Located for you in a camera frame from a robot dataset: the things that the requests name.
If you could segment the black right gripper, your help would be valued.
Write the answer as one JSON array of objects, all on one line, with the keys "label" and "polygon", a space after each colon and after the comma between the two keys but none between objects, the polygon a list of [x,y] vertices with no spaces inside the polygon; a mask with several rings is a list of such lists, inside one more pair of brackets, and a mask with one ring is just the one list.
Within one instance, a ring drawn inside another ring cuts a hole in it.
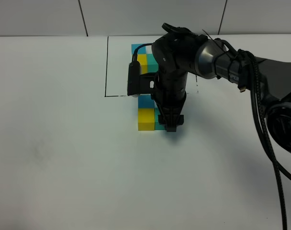
[{"label": "black right gripper", "polygon": [[154,92],[151,94],[151,99],[155,101],[159,110],[158,119],[165,120],[165,130],[167,132],[176,132],[177,127],[184,123],[184,115],[181,114],[181,111],[186,101],[187,94],[186,92],[182,92],[179,95],[179,98],[167,98],[162,92]]}]

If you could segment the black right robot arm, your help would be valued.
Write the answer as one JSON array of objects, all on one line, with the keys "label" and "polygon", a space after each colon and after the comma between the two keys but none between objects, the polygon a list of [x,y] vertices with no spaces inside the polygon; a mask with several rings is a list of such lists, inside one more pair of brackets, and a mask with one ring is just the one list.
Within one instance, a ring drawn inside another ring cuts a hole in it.
[{"label": "black right robot arm", "polygon": [[183,124],[188,73],[204,79],[223,78],[241,92],[250,91],[264,147],[273,138],[291,153],[291,62],[256,57],[235,50],[225,40],[197,35],[184,27],[167,23],[162,27],[166,34],[152,44],[158,63],[152,95],[161,112],[159,121],[168,131]]}]

